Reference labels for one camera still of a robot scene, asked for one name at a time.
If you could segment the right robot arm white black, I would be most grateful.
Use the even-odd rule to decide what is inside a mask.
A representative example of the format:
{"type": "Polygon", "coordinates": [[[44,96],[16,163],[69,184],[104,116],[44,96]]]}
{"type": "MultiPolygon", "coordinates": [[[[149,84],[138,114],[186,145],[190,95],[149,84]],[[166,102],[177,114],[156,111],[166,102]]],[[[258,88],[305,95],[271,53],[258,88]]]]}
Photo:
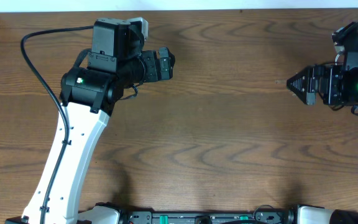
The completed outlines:
{"type": "MultiPolygon", "coordinates": [[[[315,104],[316,95],[320,95],[323,103],[334,110],[350,106],[351,113],[358,115],[358,67],[308,66],[287,80],[287,88],[306,105],[315,104]]],[[[296,224],[357,224],[358,212],[298,204],[282,220],[296,224]]]]}

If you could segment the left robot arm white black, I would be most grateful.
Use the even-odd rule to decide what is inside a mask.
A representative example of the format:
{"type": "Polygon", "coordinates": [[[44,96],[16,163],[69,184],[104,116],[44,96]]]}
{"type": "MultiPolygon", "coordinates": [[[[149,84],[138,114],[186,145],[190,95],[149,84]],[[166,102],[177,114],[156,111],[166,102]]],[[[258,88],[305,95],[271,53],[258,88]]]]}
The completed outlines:
{"type": "Polygon", "coordinates": [[[40,182],[19,217],[8,223],[127,223],[109,203],[79,211],[95,146],[124,90],[169,80],[175,57],[168,48],[144,50],[148,22],[102,17],[91,26],[92,46],[82,50],[53,95],[58,125],[40,182]]]}

